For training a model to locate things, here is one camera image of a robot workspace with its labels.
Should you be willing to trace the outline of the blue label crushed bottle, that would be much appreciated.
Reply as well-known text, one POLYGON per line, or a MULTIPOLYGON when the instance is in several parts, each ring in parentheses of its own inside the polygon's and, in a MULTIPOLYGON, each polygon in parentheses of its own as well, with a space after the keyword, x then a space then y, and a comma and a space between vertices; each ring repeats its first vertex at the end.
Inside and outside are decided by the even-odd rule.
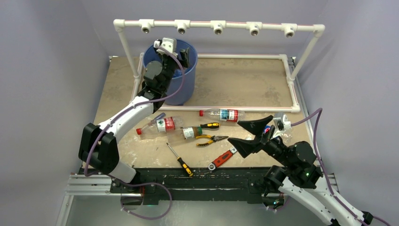
POLYGON ((183 74, 182 74, 182 71, 180 70, 180 69, 177 69, 177 70, 175 70, 175 73, 174 73, 174 75, 173 75, 173 78, 179 78, 179 77, 181 77, 183 74))

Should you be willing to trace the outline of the red label clear bottle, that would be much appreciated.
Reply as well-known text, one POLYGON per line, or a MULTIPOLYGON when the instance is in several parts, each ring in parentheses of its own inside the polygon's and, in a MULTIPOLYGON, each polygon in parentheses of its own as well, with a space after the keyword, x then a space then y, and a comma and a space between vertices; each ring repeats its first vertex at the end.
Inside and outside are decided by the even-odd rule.
POLYGON ((211 108, 199 111, 200 117, 207 117, 209 119, 224 121, 224 122, 238 122, 245 119, 245 112, 226 108, 211 108))

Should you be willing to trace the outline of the red cap crushed bottle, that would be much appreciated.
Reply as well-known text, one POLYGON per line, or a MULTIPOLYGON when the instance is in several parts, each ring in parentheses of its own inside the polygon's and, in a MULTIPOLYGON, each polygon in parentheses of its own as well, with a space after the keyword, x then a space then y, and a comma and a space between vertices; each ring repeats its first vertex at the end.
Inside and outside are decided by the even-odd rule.
POLYGON ((141 128, 136 129, 136 133, 141 137, 159 137, 168 132, 181 128, 184 120, 180 116, 166 117, 164 113, 158 115, 152 121, 141 128))

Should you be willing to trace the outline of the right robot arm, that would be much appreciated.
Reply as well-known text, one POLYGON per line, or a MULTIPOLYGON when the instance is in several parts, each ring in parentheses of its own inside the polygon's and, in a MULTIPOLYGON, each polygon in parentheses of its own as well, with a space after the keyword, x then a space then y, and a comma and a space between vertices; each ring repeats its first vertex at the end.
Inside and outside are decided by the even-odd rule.
POLYGON ((260 120, 239 121, 238 125, 254 135, 246 140, 229 138, 238 153, 246 158, 252 153, 265 151, 281 166, 273 165, 259 184, 265 194, 282 192, 314 213, 327 226, 368 226, 374 216, 349 204, 330 184, 319 157, 306 142, 287 146, 280 137, 291 128, 283 113, 260 120))

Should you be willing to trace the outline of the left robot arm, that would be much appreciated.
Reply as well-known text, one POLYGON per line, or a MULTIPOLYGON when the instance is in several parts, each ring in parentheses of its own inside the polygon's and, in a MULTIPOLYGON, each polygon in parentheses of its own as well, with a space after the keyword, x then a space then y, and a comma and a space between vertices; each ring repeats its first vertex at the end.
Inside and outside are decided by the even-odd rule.
POLYGON ((156 48, 161 61, 151 61, 144 72, 142 89, 133 101, 110 119, 94 125, 87 124, 82 133, 78 158, 102 174, 122 181, 128 192, 140 188, 140 173, 123 163, 118 142, 141 120, 160 109, 169 97, 166 92, 177 69, 182 73, 189 66, 189 49, 180 53, 156 48))

